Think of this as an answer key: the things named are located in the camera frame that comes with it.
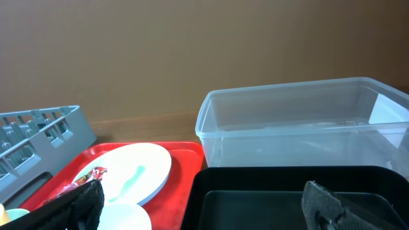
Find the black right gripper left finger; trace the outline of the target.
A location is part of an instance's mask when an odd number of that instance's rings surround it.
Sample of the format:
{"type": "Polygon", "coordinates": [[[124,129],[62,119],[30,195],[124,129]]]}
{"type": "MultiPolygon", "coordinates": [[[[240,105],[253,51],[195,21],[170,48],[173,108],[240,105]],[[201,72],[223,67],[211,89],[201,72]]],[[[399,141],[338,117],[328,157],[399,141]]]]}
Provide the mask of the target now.
{"type": "Polygon", "coordinates": [[[1,230],[97,230],[103,207],[102,184],[92,180],[1,226],[1,230]]]}

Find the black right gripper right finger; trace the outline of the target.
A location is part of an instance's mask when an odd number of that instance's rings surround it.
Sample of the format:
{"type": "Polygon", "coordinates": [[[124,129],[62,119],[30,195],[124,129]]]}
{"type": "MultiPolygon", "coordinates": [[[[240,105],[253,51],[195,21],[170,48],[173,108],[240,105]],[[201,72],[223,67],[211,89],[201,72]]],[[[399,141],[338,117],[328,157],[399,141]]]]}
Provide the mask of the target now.
{"type": "Polygon", "coordinates": [[[333,193],[315,181],[307,181],[301,200],[308,230],[399,230],[381,218],[333,193]]]}

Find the light blue bowl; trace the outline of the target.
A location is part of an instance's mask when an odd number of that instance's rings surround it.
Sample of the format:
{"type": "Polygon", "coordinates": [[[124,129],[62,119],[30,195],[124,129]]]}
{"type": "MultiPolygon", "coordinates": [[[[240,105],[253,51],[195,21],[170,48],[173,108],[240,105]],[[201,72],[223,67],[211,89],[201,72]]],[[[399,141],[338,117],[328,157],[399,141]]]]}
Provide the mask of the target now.
{"type": "Polygon", "coordinates": [[[152,230],[148,213],[137,204],[109,204],[102,208],[98,230],[152,230]]]}

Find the red snack wrapper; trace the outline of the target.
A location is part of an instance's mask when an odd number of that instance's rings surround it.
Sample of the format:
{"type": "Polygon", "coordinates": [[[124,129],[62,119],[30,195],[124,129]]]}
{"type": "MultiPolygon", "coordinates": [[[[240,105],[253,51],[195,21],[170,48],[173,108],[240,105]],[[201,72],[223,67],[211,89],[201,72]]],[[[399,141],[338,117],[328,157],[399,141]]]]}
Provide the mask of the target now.
{"type": "Polygon", "coordinates": [[[107,168],[104,167],[94,167],[92,168],[92,170],[90,170],[89,172],[87,172],[86,174],[82,175],[79,179],[74,180],[73,182],[71,182],[71,184],[66,185],[65,187],[63,187],[63,189],[60,191],[60,193],[58,195],[56,195],[55,197],[45,200],[43,202],[43,204],[47,204],[50,203],[51,201],[71,192],[72,190],[76,189],[77,187],[82,186],[83,184],[86,184],[89,181],[92,180],[98,180],[98,181],[102,181],[104,174],[107,172],[107,168]]]}

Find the white round plate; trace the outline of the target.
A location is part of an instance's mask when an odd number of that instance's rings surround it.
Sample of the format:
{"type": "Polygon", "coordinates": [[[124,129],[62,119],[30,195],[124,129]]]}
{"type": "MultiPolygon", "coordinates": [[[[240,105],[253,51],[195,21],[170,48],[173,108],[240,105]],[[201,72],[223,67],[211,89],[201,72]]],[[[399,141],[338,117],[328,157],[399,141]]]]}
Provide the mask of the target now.
{"type": "Polygon", "coordinates": [[[138,204],[155,197],[166,184],[172,166],[170,153],[158,144],[128,144],[110,150],[85,165],[74,178],[103,167],[105,204],[138,204]]]}

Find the pale green saucer bowl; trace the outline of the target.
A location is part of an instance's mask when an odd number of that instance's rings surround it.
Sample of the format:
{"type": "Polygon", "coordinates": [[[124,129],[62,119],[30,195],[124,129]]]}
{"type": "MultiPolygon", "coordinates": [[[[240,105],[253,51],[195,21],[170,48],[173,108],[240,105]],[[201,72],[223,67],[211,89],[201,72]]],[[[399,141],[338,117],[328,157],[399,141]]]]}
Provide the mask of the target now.
{"type": "Polygon", "coordinates": [[[22,209],[22,208],[15,208],[15,209],[10,209],[6,210],[6,213],[11,221],[17,220],[24,215],[27,215],[30,213],[30,211],[22,209]]]}

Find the yellow cup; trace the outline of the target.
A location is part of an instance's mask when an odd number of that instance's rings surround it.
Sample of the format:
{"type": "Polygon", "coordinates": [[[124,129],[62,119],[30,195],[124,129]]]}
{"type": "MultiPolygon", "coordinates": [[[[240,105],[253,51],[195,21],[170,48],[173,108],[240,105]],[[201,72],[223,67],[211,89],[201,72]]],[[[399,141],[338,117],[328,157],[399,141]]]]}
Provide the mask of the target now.
{"type": "Polygon", "coordinates": [[[0,226],[3,226],[10,222],[10,217],[8,216],[4,206],[0,204],[0,226]]]}

